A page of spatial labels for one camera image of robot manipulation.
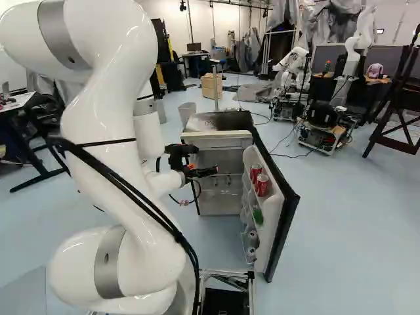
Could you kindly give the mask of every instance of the cardboard box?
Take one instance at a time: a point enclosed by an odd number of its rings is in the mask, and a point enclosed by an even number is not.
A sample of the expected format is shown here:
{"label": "cardboard box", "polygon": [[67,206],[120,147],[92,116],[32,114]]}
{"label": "cardboard box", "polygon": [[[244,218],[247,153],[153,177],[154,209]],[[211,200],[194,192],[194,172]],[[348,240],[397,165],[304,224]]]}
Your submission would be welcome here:
{"label": "cardboard box", "polygon": [[[203,97],[211,98],[212,100],[215,99],[214,89],[208,89],[207,87],[203,87],[202,90],[203,90]],[[223,97],[222,91],[217,91],[217,96],[218,98],[222,98]]]}
{"label": "cardboard box", "polygon": [[[222,74],[217,74],[216,76],[217,80],[217,94],[219,98],[222,98],[223,96],[223,82],[222,82]],[[201,87],[203,89],[203,96],[207,98],[214,99],[214,82],[213,82],[213,74],[207,73],[204,76],[201,77]]]}

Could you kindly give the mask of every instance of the computer screen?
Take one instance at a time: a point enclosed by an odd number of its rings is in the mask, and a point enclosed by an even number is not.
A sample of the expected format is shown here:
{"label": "computer screen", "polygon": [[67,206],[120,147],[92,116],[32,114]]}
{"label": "computer screen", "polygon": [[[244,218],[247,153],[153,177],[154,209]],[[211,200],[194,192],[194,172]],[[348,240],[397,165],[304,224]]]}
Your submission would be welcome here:
{"label": "computer screen", "polygon": [[394,77],[400,63],[401,53],[402,46],[372,46],[366,54],[364,73],[366,73],[371,64],[382,64],[383,74]]}
{"label": "computer screen", "polygon": [[328,60],[331,61],[329,70],[330,72],[334,72],[339,55],[345,54],[346,52],[346,47],[343,43],[317,45],[312,57],[312,73],[318,74],[323,72]]}
{"label": "computer screen", "polygon": [[200,51],[201,50],[201,43],[192,43],[192,44],[186,44],[186,50],[191,51]]}

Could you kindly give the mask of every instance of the floor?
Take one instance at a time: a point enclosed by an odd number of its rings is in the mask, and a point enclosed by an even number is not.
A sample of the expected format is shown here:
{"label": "floor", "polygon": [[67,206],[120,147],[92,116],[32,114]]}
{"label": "floor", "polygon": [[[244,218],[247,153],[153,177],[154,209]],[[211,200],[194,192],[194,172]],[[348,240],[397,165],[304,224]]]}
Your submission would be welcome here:
{"label": "floor", "polygon": [[[237,84],[236,75],[226,76],[224,85]],[[241,75],[239,80],[240,84],[254,83],[257,78]],[[187,79],[188,83],[197,80]],[[238,107],[233,95],[224,93],[221,109]],[[166,143],[179,141],[179,105],[195,102],[198,112],[214,110],[214,102],[203,98],[197,87],[168,94],[163,101],[168,120],[162,125]],[[270,115],[266,104],[241,102],[241,106]],[[255,115],[255,123],[265,121]],[[271,121],[257,128],[270,150],[290,133],[291,124]],[[297,159],[273,157],[301,202],[273,282],[257,279],[256,314],[420,312],[420,161],[417,156],[380,145],[363,159],[373,128],[367,125],[357,129],[353,142],[332,157],[318,152]],[[276,149],[276,153],[290,156],[307,152],[289,140]],[[56,167],[47,151],[39,152],[39,156],[49,169]],[[24,284],[31,277],[26,273],[45,270],[43,266],[64,238],[113,223],[78,194],[66,174],[9,193],[10,187],[35,173],[32,167],[25,167],[0,178],[0,287],[9,284],[0,289],[0,301],[3,296],[3,302],[10,304],[24,304],[28,295],[23,291],[21,296],[10,295],[10,290],[7,295],[2,290],[16,281],[27,287]],[[191,192],[183,188],[174,195],[190,198]],[[237,218],[198,217],[194,206],[179,207],[169,198],[164,201],[198,252],[203,267],[246,267]],[[48,287],[44,291],[40,285],[39,289],[47,296],[48,314],[85,314],[60,303]]]}

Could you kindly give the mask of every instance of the soda can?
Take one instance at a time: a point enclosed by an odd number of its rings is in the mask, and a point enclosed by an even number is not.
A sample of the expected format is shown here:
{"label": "soda can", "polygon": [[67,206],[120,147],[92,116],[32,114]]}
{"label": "soda can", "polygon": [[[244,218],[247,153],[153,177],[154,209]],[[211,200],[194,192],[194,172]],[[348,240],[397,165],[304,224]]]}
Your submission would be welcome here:
{"label": "soda can", "polygon": [[257,182],[257,175],[262,173],[263,166],[260,163],[252,164],[251,170],[249,171],[249,179],[255,184]]}
{"label": "soda can", "polygon": [[264,197],[267,196],[268,193],[268,182],[269,178],[265,174],[258,174],[257,175],[257,195],[258,197]]}

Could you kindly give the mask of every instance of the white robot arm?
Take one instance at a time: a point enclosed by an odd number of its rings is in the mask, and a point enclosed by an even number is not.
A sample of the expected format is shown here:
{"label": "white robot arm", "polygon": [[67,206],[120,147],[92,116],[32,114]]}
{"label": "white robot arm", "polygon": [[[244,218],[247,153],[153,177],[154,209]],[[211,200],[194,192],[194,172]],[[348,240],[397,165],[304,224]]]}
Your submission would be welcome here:
{"label": "white robot arm", "polygon": [[[85,151],[179,228],[159,196],[182,186],[182,175],[153,174],[139,159],[163,153],[163,142],[156,140],[157,113],[141,110],[133,123],[136,99],[158,55],[154,27],[142,7],[134,0],[23,3],[1,17],[0,42],[17,63],[35,72],[86,82],[62,116],[62,136],[74,144],[137,136],[138,143],[105,143]],[[84,161],[69,152],[66,159],[80,191],[120,225],[83,231],[62,243],[49,266],[58,297],[101,312],[163,314],[184,289],[180,313],[191,314],[194,273],[180,244]]]}
{"label": "white robot arm", "polygon": [[[303,82],[303,68],[305,66],[305,60],[308,53],[309,52],[302,47],[295,47],[278,64],[273,66],[272,69],[274,71],[282,73],[280,92],[288,89],[291,84],[292,74],[297,76],[297,89],[300,89],[302,85],[305,84],[305,82]],[[306,79],[309,82],[310,74],[306,74]]]}
{"label": "white robot arm", "polygon": [[345,47],[348,56],[343,70],[344,76],[354,76],[356,72],[360,60],[360,54],[356,52],[356,49],[363,51],[363,54],[365,54],[365,51],[374,42],[372,35],[374,34],[373,24],[376,9],[377,5],[368,5],[365,7],[357,19],[356,32],[346,40]]}

